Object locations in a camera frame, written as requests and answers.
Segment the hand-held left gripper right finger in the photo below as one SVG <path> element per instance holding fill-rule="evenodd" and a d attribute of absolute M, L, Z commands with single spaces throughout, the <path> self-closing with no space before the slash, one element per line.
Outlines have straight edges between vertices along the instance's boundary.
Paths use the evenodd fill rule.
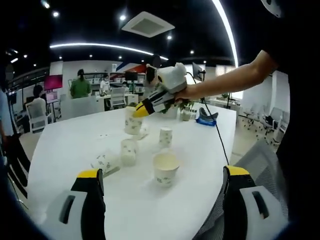
<path fill-rule="evenodd" d="M 288 225 L 280 202 L 241 167 L 223 168 L 224 240 L 273 240 Z"/>

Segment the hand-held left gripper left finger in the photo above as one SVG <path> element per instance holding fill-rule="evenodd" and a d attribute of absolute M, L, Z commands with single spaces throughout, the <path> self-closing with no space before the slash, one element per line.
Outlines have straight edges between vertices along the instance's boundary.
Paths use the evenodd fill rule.
<path fill-rule="evenodd" d="M 51 240 L 104 240 L 105 213 L 103 171 L 85 170 L 49 204 L 45 233 Z"/>

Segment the person's right hand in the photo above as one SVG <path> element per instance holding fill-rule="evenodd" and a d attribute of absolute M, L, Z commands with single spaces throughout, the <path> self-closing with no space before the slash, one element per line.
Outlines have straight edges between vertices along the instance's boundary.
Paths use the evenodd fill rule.
<path fill-rule="evenodd" d="M 187 87 L 175 94 L 175 103 L 180 104 L 184 100 L 197 100 L 202 96 L 198 91 L 198 86 L 196 84 L 187 85 Z"/>

